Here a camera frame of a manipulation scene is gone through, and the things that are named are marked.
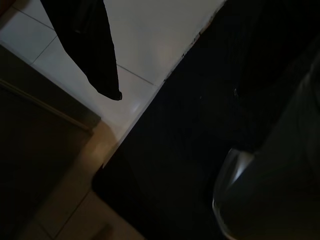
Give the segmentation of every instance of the floor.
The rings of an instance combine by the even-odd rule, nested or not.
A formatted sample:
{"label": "floor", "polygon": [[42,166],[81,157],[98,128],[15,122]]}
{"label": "floor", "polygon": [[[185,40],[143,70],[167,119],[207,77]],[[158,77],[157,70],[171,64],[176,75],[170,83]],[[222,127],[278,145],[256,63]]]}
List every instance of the floor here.
{"label": "floor", "polygon": [[122,101],[99,95],[65,53],[40,0],[17,0],[0,18],[0,44],[102,118],[74,166],[21,240],[89,240],[106,224],[115,240],[143,240],[91,191],[91,180],[158,92],[223,0],[108,0]]}

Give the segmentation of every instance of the floor tile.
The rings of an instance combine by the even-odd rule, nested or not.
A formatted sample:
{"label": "floor tile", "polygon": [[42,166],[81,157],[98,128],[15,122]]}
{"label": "floor tile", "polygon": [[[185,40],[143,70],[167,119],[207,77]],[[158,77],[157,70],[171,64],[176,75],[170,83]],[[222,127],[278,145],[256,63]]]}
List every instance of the floor tile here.
{"label": "floor tile", "polygon": [[82,104],[102,117],[114,134],[127,129],[154,95],[157,87],[118,67],[121,101],[99,94],[56,38],[32,65]]}
{"label": "floor tile", "polygon": [[54,238],[91,187],[91,181],[114,152],[117,140],[112,130],[100,122],[73,166],[38,210],[35,218]]}
{"label": "floor tile", "polygon": [[0,44],[28,64],[56,37],[56,32],[12,7],[0,18]]}
{"label": "floor tile", "polygon": [[51,240],[51,238],[32,220],[25,226],[17,240]]}
{"label": "floor tile", "polygon": [[17,0],[13,4],[13,7],[44,25],[47,25],[52,29],[54,28],[40,0]]}
{"label": "floor tile", "polygon": [[224,0],[105,0],[117,63],[160,85]]}
{"label": "floor tile", "polygon": [[92,191],[86,196],[56,240],[90,240],[108,224],[114,230],[112,240],[144,240],[143,236]]}

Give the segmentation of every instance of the black rug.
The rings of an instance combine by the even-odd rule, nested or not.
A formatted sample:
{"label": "black rug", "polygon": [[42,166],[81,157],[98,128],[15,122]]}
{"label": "black rug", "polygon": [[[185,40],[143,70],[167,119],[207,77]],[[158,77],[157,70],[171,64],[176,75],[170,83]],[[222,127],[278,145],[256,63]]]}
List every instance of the black rug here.
{"label": "black rug", "polygon": [[281,1],[228,0],[97,172],[93,190],[148,240],[224,239],[224,158],[259,149],[310,67],[298,56],[317,32],[294,22]]}

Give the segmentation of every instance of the black fabric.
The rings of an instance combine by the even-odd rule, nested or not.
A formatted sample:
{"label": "black fabric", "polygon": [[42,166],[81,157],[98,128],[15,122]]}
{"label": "black fabric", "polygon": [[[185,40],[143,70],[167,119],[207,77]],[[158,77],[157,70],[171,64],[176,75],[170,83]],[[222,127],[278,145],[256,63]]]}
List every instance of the black fabric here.
{"label": "black fabric", "polygon": [[102,95],[121,100],[114,44],[103,0],[41,0],[66,53]]}
{"label": "black fabric", "polygon": [[[286,46],[305,29],[276,6],[228,0],[95,175],[93,190],[147,239],[224,239],[212,212],[224,158],[231,147],[259,149],[317,52],[305,51],[313,28]],[[252,77],[254,86],[242,87],[260,71],[272,79]],[[235,88],[246,92],[238,97]]]}

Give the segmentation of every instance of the hanging black cloth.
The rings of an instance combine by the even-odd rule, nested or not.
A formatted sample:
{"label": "hanging black cloth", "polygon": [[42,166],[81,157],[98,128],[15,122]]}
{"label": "hanging black cloth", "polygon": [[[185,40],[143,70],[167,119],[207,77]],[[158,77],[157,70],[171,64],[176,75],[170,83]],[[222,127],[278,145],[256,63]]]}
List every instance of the hanging black cloth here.
{"label": "hanging black cloth", "polygon": [[102,95],[121,100],[115,48],[103,0],[41,0],[66,53]]}

